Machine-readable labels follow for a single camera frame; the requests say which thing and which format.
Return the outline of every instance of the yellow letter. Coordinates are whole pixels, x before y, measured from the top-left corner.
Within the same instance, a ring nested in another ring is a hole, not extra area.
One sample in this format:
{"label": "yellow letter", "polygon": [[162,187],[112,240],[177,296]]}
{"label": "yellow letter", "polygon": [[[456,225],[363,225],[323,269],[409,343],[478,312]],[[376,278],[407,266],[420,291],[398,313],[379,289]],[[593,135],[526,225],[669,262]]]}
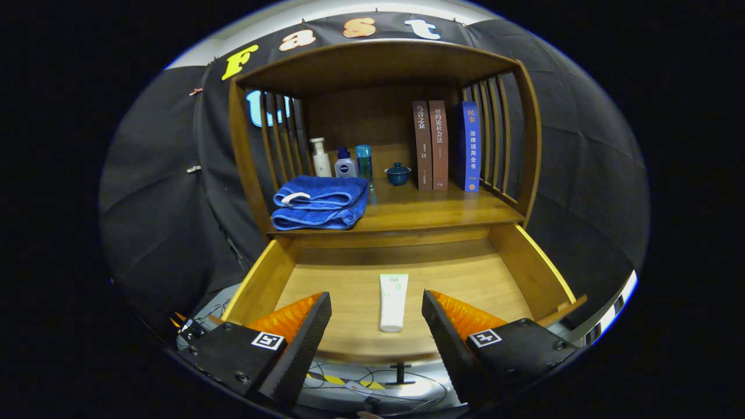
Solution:
{"label": "yellow letter", "polygon": [[313,31],[310,29],[305,29],[304,31],[295,32],[294,34],[289,34],[284,37],[282,39],[282,41],[284,42],[279,46],[279,50],[289,51],[297,46],[308,45],[315,40],[316,38],[313,36]]}
{"label": "yellow letter", "polygon": [[344,24],[344,36],[347,38],[369,37],[375,33],[373,23],[375,21],[369,17],[352,19]]}
{"label": "yellow letter", "polygon": [[258,45],[252,45],[244,49],[243,51],[228,57],[228,68],[225,70],[223,80],[237,75],[243,69],[243,67],[241,67],[241,64],[245,64],[246,62],[248,62],[251,53],[256,51],[257,49],[259,49]]}

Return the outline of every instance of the yellow and black tape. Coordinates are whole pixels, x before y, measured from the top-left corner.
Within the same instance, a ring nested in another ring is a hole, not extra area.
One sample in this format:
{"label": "yellow and black tape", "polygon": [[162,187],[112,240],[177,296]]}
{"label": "yellow and black tape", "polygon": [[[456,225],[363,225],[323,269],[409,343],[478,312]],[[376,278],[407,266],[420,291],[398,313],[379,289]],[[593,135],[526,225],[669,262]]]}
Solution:
{"label": "yellow and black tape", "polygon": [[338,384],[338,385],[345,385],[345,384],[347,384],[350,381],[359,382],[360,384],[362,384],[363,386],[369,388],[370,390],[385,390],[386,389],[386,387],[384,385],[382,385],[380,382],[364,381],[364,380],[357,381],[356,379],[347,379],[347,378],[334,377],[334,376],[331,376],[331,375],[318,374],[318,373],[314,373],[314,372],[310,372],[310,371],[308,372],[307,377],[308,378],[319,379],[321,381],[332,382],[332,383]]}

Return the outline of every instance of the wooden shelf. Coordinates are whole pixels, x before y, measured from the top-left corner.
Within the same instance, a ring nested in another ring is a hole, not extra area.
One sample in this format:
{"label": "wooden shelf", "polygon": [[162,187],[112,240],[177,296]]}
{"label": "wooden shelf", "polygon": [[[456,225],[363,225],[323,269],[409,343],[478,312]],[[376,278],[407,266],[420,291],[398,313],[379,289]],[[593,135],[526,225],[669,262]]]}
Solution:
{"label": "wooden shelf", "polygon": [[447,191],[420,192],[415,180],[393,186],[387,178],[373,181],[375,191],[362,217],[349,230],[301,229],[269,232],[270,236],[331,235],[425,230],[520,222],[523,215],[484,189],[464,192],[453,180]]}
{"label": "wooden shelf", "polygon": [[[408,274],[404,328],[380,330],[380,274]],[[505,321],[533,318],[520,288],[489,240],[391,248],[305,249],[275,309],[319,290],[333,315],[317,355],[349,362],[436,359],[422,317],[422,293],[433,289]]]}
{"label": "wooden shelf", "polygon": [[517,60],[448,42],[358,40],[294,54],[235,80],[244,89],[306,98],[402,83],[461,88],[519,68]]}

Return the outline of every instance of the cabinet top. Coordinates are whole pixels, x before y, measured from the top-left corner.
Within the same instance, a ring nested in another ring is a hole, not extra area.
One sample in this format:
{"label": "cabinet top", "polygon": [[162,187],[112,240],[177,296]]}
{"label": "cabinet top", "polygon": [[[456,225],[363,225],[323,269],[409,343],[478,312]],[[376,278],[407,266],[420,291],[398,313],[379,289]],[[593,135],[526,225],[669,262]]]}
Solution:
{"label": "cabinet top", "polygon": [[519,61],[449,42],[385,39],[324,46],[274,61],[232,82],[304,98],[391,84],[464,87],[524,69]]}

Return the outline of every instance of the blue towel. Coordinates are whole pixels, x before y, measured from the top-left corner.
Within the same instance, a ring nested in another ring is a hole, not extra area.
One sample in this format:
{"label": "blue towel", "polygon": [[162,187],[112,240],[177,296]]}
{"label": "blue towel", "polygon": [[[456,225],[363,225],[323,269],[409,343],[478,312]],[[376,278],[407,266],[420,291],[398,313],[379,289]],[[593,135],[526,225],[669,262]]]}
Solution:
{"label": "blue towel", "polygon": [[[328,180],[333,178],[323,177],[322,179]],[[281,231],[297,230],[299,228],[346,230],[355,225],[367,208],[367,200],[369,198],[367,181],[356,177],[342,177],[333,180],[346,179],[355,179],[354,183],[356,184],[364,182],[364,187],[360,195],[351,205],[341,209],[297,209],[296,207],[282,207],[272,214],[272,225]]]}
{"label": "blue towel", "polygon": [[[289,205],[282,203],[283,198],[298,192],[310,198],[296,197]],[[367,180],[358,177],[298,176],[279,188],[274,203],[294,210],[343,210],[357,202],[363,192],[367,193]]]}

